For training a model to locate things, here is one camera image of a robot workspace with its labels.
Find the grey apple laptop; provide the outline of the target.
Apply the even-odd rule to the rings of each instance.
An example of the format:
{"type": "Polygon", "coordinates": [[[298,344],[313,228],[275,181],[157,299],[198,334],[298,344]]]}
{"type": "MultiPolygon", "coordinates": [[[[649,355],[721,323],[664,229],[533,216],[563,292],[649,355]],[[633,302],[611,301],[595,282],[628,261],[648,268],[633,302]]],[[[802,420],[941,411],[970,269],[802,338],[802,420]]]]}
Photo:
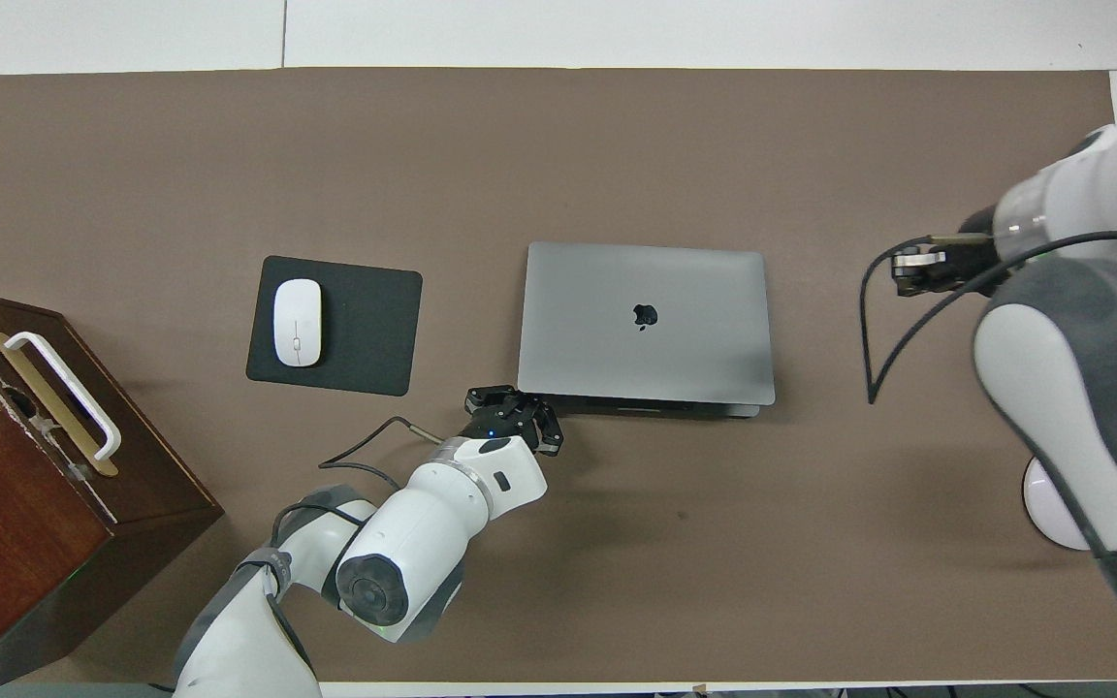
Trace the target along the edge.
{"type": "Polygon", "coordinates": [[[580,405],[758,415],[779,396],[764,256],[529,243],[516,380],[580,405]]]}

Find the black mouse pad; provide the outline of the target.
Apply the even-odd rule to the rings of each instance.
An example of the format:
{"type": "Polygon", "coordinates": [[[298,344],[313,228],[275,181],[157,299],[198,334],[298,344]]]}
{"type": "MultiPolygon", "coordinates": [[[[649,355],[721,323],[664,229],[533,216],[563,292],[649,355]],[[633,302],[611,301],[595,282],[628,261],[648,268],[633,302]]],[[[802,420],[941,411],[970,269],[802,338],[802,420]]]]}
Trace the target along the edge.
{"type": "Polygon", "coordinates": [[[423,278],[416,270],[268,256],[254,305],[245,375],[260,383],[403,396],[411,383],[423,278]],[[319,353],[285,363],[275,340],[276,296],[285,284],[319,291],[319,353]]]}

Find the white desk lamp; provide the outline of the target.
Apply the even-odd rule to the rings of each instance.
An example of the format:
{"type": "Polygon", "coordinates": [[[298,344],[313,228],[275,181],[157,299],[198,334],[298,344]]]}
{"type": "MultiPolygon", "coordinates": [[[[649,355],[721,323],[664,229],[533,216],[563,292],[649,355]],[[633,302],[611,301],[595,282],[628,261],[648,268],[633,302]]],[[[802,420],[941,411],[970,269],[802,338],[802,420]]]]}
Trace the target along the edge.
{"type": "Polygon", "coordinates": [[[1029,459],[1021,477],[1021,500],[1038,534],[1065,551],[1090,552],[1080,526],[1037,457],[1029,459]]]}

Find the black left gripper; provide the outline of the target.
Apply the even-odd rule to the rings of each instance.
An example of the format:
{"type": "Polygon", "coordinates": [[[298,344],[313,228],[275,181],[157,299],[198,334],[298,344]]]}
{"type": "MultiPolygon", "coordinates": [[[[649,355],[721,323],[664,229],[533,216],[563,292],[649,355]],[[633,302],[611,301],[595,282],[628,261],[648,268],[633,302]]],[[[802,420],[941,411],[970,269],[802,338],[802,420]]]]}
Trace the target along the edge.
{"type": "Polygon", "coordinates": [[[464,401],[468,424],[462,437],[494,440],[521,436],[533,455],[554,457],[564,442],[554,407],[544,396],[521,395],[514,386],[475,386],[464,401]]]}

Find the white computer mouse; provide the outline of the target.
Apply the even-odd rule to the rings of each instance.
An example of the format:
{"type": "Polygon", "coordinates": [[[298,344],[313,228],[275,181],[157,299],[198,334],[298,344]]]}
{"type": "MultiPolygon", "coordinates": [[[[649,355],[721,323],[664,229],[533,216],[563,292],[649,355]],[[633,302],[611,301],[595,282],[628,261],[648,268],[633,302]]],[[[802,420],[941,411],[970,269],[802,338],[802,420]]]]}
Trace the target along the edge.
{"type": "Polygon", "coordinates": [[[293,278],[273,296],[273,348],[289,367],[318,364],[323,350],[323,297],[319,283],[293,278]]]}

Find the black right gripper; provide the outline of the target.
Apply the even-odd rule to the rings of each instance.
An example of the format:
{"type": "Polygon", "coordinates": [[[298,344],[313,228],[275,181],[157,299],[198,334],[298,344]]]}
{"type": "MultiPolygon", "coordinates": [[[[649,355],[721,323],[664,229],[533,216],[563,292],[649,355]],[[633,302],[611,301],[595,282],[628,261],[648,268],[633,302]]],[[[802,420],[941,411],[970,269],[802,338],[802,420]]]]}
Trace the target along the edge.
{"type": "Polygon", "coordinates": [[[956,235],[949,238],[947,251],[922,251],[919,247],[904,247],[894,254],[897,295],[928,295],[962,290],[977,275],[1001,261],[993,241],[996,208],[982,208],[962,222],[956,235]],[[949,279],[935,270],[923,270],[947,262],[949,279]]]}

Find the dark brown wooden box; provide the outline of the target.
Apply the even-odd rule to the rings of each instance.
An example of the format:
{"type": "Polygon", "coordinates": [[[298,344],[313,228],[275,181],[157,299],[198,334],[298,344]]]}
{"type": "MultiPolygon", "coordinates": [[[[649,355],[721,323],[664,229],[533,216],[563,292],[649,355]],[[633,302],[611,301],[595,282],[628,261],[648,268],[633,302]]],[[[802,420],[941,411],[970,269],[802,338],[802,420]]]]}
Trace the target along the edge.
{"type": "Polygon", "coordinates": [[[63,314],[0,298],[0,685],[70,653],[222,513],[63,314]]]}

